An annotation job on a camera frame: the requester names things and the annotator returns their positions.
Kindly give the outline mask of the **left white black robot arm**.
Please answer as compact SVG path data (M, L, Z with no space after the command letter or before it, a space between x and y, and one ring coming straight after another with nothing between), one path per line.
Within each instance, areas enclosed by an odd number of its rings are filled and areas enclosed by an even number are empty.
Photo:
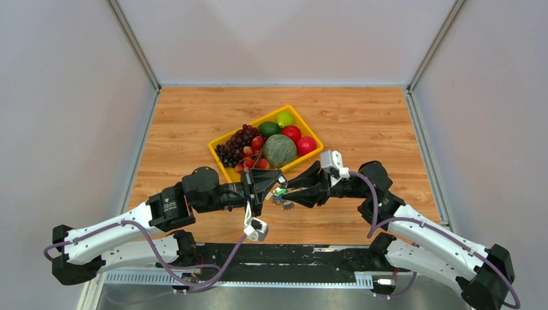
M81 284L109 269L152 260L187 285L173 270L192 266L198 251L183 227L194 224L199 213L243 208L243 239L261 242L268 233L268 224L258 218L263 202L272 187L285 180L279 169L244 169L240 182L221 184L217 171L199 167L114 218L81 229L58 225L43 254L63 285Z

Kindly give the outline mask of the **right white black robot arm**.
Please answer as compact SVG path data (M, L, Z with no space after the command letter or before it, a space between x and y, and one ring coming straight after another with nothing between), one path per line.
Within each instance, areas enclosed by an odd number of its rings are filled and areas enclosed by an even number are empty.
M288 191L282 198L308 208L329 198L361 198L357 210L370 224L368 235L379 232L369 252L373 267L391 265L427 276L453 289L473 309L522 306L506 248L496 243L487 247L443 228L392 194L392 184L379 161L357 171L316 161L284 184Z

